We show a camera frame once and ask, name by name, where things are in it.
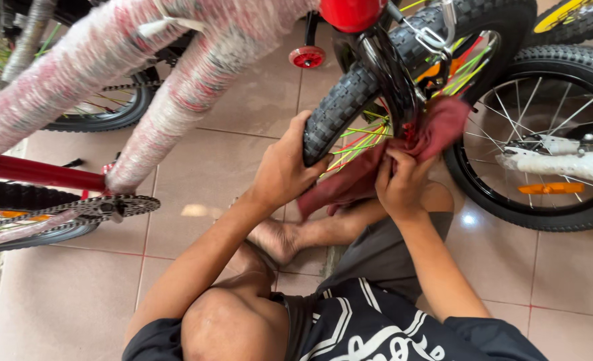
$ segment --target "floor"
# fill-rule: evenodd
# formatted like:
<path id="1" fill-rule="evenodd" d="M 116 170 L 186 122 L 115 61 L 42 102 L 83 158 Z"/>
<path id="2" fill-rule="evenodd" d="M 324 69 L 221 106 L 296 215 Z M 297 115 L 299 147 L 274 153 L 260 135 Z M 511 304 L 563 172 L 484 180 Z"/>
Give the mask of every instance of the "floor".
<path id="1" fill-rule="evenodd" d="M 284 45 L 247 71 L 198 129 L 173 150 L 138 193 L 162 201 L 150 215 L 105 223 L 82 238 L 6 254 L 0 289 L 0 361 L 116 360 L 139 300 L 164 269 L 212 225 L 183 216 L 227 209 L 252 181 L 268 145 L 299 111 L 313 109 L 340 70 L 333 58 L 301 71 L 287 61 L 302 43 L 298 23 Z M 330 29 L 317 43 L 333 57 Z M 99 171 L 131 129 L 98 134 L 38 132 L 27 158 Z M 546 357 L 593 359 L 593 231 L 541 233 L 493 217 L 466 198 L 444 166 L 430 175 L 450 187 L 456 216 L 447 246 L 495 317 L 523 332 Z M 275 214 L 297 220 L 293 204 Z M 322 280 L 326 249 L 310 249 L 278 270 L 277 291 L 305 295 Z"/>

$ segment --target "rag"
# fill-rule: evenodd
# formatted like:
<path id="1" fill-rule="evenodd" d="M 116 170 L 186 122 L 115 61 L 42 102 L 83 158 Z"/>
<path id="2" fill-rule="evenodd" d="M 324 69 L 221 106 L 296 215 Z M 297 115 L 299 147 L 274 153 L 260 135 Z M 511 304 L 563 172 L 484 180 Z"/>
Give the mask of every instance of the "rag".
<path id="1" fill-rule="evenodd" d="M 471 110 L 468 103 L 456 96 L 435 98 L 427 103 L 419 129 L 407 129 L 405 139 L 388 139 L 357 156 L 332 176 L 323 179 L 298 199 L 301 219 L 306 220 L 317 209 L 329 205 L 334 213 L 359 199 L 376 196 L 375 181 L 386 149 L 412 155 L 417 163 L 438 154 L 462 133 Z"/>

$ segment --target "training wheel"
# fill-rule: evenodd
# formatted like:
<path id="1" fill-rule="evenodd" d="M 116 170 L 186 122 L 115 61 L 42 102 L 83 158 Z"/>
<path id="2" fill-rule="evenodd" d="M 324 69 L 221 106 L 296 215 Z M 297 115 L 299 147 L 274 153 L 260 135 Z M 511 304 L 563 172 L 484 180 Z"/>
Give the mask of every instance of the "training wheel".
<path id="1" fill-rule="evenodd" d="M 289 59 L 299 68 L 316 68 L 325 61 L 325 51 L 314 45 L 301 46 L 292 50 Z"/>

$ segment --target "gray shorts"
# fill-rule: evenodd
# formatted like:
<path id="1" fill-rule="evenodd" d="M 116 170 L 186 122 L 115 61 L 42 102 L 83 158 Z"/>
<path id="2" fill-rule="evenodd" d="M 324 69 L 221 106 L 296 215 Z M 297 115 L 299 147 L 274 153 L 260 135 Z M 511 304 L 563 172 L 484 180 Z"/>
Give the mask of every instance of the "gray shorts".
<path id="1" fill-rule="evenodd" d="M 432 225 L 445 242 L 453 213 L 430 212 L 429 215 Z M 392 218 L 387 217 L 367 226 L 343 254 L 332 275 L 318 286 L 316 294 L 357 277 L 365 277 L 381 288 L 399 293 L 413 304 L 421 295 L 413 260 Z"/>

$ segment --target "person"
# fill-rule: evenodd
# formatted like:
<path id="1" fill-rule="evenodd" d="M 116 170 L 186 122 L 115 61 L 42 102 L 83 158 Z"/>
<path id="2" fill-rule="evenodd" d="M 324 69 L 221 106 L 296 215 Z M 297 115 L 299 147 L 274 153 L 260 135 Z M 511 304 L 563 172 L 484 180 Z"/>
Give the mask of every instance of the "person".
<path id="1" fill-rule="evenodd" d="M 432 159 L 416 164 L 389 150 L 378 199 L 301 225 L 268 219 L 332 159 L 303 165 L 309 115 L 292 120 L 250 188 L 149 290 L 122 359 L 545 360 L 517 328 L 491 317 L 444 246 L 453 200 L 427 181 Z M 350 246 L 333 275 L 301 297 L 271 292 L 273 271 L 246 238 L 283 264 L 305 247 Z M 235 276 L 213 284 L 225 267 Z M 434 317 L 415 308 L 421 292 Z"/>

